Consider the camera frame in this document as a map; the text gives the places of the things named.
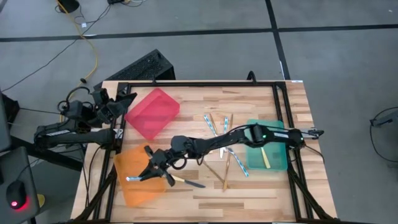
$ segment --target butcher block table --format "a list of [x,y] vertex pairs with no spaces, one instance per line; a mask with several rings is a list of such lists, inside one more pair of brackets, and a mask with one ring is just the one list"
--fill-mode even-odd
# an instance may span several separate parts
[[[107,88],[109,96],[112,98],[116,96],[117,86],[117,81],[103,82],[103,88]],[[286,81],[286,86],[295,127],[313,127],[304,84],[302,82]],[[137,105],[154,88],[152,86],[133,87],[132,92],[136,92],[138,96],[129,109]],[[193,138],[214,137],[203,119],[204,114],[211,113],[213,115],[219,132],[223,130],[224,117],[228,116],[230,118],[231,113],[233,113],[233,128],[246,124],[249,119],[277,120],[272,88],[268,86],[173,86],[160,88],[180,103],[180,113],[155,137],[154,141],[149,142],[153,150],[170,149],[170,140],[176,135]],[[281,93],[279,93],[279,98],[285,127],[289,127]],[[122,151],[134,149],[144,142],[148,141],[132,126],[126,124]],[[320,151],[318,141],[306,140],[306,143],[308,146]],[[96,144],[89,144],[88,146],[85,156],[87,175],[90,161],[97,147],[98,145]],[[244,145],[233,145],[231,148],[246,166]],[[335,206],[322,158],[306,148],[303,148],[301,152],[309,191],[329,215],[336,217]],[[93,159],[89,188],[90,198],[98,190],[103,158],[104,151],[99,150]],[[205,156],[206,163],[221,177],[224,177],[225,174],[226,159],[226,154],[220,159],[218,150]],[[167,184],[167,190],[161,197],[136,208],[129,208],[125,206],[121,186],[117,182],[111,221],[126,223],[295,221],[286,171],[248,169],[249,177],[245,177],[236,160],[231,157],[228,171],[230,189],[225,192],[222,190],[223,184],[215,175],[204,164],[198,166],[195,160],[188,161],[183,170],[169,168],[168,171],[183,179],[205,185],[206,188],[200,189],[182,182],[176,182],[174,187],[170,187]],[[305,217],[303,197],[298,188],[297,192],[301,214]],[[82,172],[71,218],[77,217],[83,211],[85,199],[86,187]],[[108,190],[103,196],[99,218],[104,217],[107,199]]]

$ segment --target computer mouse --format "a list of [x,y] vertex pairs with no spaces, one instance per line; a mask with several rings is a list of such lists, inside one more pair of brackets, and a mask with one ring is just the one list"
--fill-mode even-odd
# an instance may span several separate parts
[[15,180],[8,185],[6,190],[8,205],[12,209],[18,209],[26,203],[25,184],[20,180]]

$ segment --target yellow cable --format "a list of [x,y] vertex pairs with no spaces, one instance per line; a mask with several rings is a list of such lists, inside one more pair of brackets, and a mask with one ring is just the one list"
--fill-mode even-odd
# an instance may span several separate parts
[[91,72],[85,77],[85,79],[87,79],[87,78],[89,78],[89,77],[95,72],[95,70],[96,70],[97,67],[98,67],[98,53],[97,53],[97,50],[95,49],[94,45],[93,45],[88,39],[86,39],[85,36],[83,36],[83,34],[80,32],[79,27],[77,26],[77,24],[76,24],[75,21],[73,20],[73,17],[72,17],[71,15],[69,15],[69,12],[68,12],[68,11],[65,9],[65,7],[60,3],[60,1],[59,1],[59,0],[56,0],[56,1],[57,1],[58,5],[61,7],[61,9],[65,12],[65,14],[69,17],[69,19],[73,22],[73,25],[75,25],[76,30],[77,30],[77,32],[79,33],[80,37],[81,37],[83,40],[87,41],[88,44],[89,44],[89,45],[91,46],[91,48],[93,49],[93,52],[94,52],[94,55],[95,55],[95,65],[94,65],[94,68],[91,70]]

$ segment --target green plastic bin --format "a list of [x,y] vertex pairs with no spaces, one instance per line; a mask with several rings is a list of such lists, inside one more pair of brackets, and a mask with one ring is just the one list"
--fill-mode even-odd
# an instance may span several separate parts
[[[284,124],[281,121],[266,121],[266,120],[258,120],[258,119],[250,119],[248,124],[261,124],[266,126],[283,128]],[[276,128],[269,128],[271,131],[280,131]],[[245,130],[245,135],[249,139],[251,139],[251,135],[249,130]],[[249,169],[254,170],[287,170],[287,158],[286,158],[286,148],[285,143],[279,142],[270,142],[266,144],[264,147],[264,151],[266,152],[269,164],[271,166],[270,169],[266,168],[264,164],[264,160],[262,159],[261,148],[251,148],[246,146],[246,165]]]

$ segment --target wooden tabletop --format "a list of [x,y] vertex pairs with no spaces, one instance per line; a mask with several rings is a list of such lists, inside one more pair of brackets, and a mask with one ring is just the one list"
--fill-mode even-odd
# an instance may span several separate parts
[[[108,89],[110,97],[115,97],[118,82],[106,81],[103,88]],[[304,84],[302,82],[286,82],[290,107],[296,128],[311,128],[313,120]],[[138,93],[130,109],[137,105],[154,87],[134,87]],[[213,134],[203,119],[204,114],[212,113],[218,131],[223,130],[225,116],[234,114],[233,127],[246,124],[248,119],[276,120],[272,88],[266,86],[242,87],[162,87],[168,95],[180,103],[177,117],[150,142],[151,148],[169,149],[170,140],[175,135],[194,138],[212,138]],[[282,93],[279,94],[285,127],[285,115]],[[134,149],[147,142],[132,126],[126,125],[124,131],[123,151]],[[307,145],[320,150],[318,141],[306,141]],[[88,171],[91,158],[98,146],[90,144],[85,157],[85,169]],[[243,145],[233,145],[233,150],[246,165]],[[89,196],[92,198],[98,189],[98,182],[103,163],[104,151],[100,150],[94,158],[91,171]],[[224,176],[226,158],[220,159],[218,152],[205,157],[207,164],[220,176]],[[325,166],[319,155],[302,149],[302,160],[307,178],[308,189],[325,211],[335,217],[335,206],[331,197]],[[119,183],[116,184],[112,222],[271,222],[294,221],[292,197],[289,189],[287,173],[263,170],[248,170],[245,177],[238,163],[232,159],[229,165],[228,183],[230,189],[222,191],[223,185],[202,165],[189,161],[184,170],[169,169],[171,174],[192,180],[206,186],[199,189],[191,185],[177,182],[169,187],[163,196],[146,202],[138,208],[125,206],[123,193]],[[305,207],[302,194],[297,189],[302,216]],[[85,207],[85,181],[81,173],[71,218],[77,217]],[[100,217],[104,217],[106,192],[101,204]]]

